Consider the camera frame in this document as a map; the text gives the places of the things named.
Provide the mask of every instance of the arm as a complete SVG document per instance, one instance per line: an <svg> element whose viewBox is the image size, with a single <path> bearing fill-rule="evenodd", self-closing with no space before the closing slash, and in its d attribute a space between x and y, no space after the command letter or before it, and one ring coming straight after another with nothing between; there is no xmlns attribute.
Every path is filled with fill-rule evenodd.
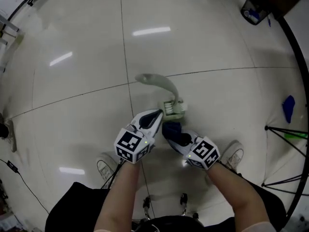
<svg viewBox="0 0 309 232"><path fill-rule="evenodd" d="M125 162L108 193L98 216L95 230L130 232L140 163Z"/></svg>
<svg viewBox="0 0 309 232"><path fill-rule="evenodd" d="M232 206L236 232L258 222L269 222L262 198L245 179L219 163L215 163L207 174Z"/></svg>

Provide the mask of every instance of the white sneaker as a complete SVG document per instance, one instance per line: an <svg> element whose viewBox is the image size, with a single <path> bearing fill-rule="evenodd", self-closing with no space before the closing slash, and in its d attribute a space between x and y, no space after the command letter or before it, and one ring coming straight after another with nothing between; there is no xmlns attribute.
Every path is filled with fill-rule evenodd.
<svg viewBox="0 0 309 232"><path fill-rule="evenodd" d="M105 183L102 188L107 188L112 180L111 176L117 168L117 163L107 153L102 153L97 157L97 167Z"/></svg>
<svg viewBox="0 0 309 232"><path fill-rule="evenodd" d="M237 166L241 162L243 154L243 145L239 141L233 140L223 152L220 161L228 168L237 172Z"/></svg>
<svg viewBox="0 0 309 232"><path fill-rule="evenodd" d="M6 125L7 128L9 129L9 135L6 138L6 140L8 140L9 144L11 145L11 151L15 152L17 150L17 146L16 146L16 138L15 138L13 121L10 119L6 121L4 125Z"/></svg>

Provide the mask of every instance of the floor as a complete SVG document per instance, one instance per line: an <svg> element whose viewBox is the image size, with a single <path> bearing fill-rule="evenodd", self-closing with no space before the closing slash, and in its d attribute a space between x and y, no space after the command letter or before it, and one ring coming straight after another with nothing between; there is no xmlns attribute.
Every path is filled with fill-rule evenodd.
<svg viewBox="0 0 309 232"><path fill-rule="evenodd" d="M300 72L279 24L273 17L271 27L265 20L248 24L239 13L244 2L38 0L24 6L13 23L25 38L0 77L0 110L13 119L18 151L1 141L0 158L18 167L48 210L75 181L100 188L96 157L114 156L114 139L132 116L170 97L134 79L158 73L189 105L185 128L208 136L221 151L234 139L243 143L238 171L245 178L260 185L300 174L303 157L264 130L307 130ZM289 95L296 101L290 125L281 108ZM304 141L295 144L305 150ZM133 218L143 218L148 195L152 217L180 214L182 193L204 225L233 215L205 172L183 166L161 133L156 146L142 161ZM16 216L43 230L47 214L20 177L2 164L0 178ZM295 191L297 185L279 188ZM288 209L293 195L273 192Z"/></svg>

